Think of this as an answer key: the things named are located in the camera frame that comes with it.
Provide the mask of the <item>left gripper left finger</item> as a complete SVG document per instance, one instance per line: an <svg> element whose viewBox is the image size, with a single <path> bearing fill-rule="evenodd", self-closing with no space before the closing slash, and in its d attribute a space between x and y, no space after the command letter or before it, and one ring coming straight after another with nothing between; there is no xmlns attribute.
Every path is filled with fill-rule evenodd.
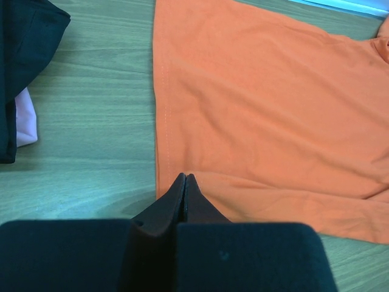
<svg viewBox="0 0 389 292"><path fill-rule="evenodd" d="M168 191L131 219L132 224L143 234L160 237L169 233L179 221L185 192L185 174L180 173Z"/></svg>

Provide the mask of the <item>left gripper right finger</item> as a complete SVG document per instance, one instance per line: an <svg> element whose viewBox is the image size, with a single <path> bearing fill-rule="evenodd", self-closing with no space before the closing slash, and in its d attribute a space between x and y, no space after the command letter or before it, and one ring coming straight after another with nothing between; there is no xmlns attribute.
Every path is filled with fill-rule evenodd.
<svg viewBox="0 0 389 292"><path fill-rule="evenodd" d="M231 223L201 193L194 174L189 174L185 182L184 222L196 224Z"/></svg>

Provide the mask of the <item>orange t shirt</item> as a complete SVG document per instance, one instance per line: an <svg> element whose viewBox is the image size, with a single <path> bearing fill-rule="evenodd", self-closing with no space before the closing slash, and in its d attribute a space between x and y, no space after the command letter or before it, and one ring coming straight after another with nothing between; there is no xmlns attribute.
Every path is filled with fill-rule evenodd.
<svg viewBox="0 0 389 292"><path fill-rule="evenodd" d="M236 1L157 1L156 195L388 243L388 23L357 41Z"/></svg>

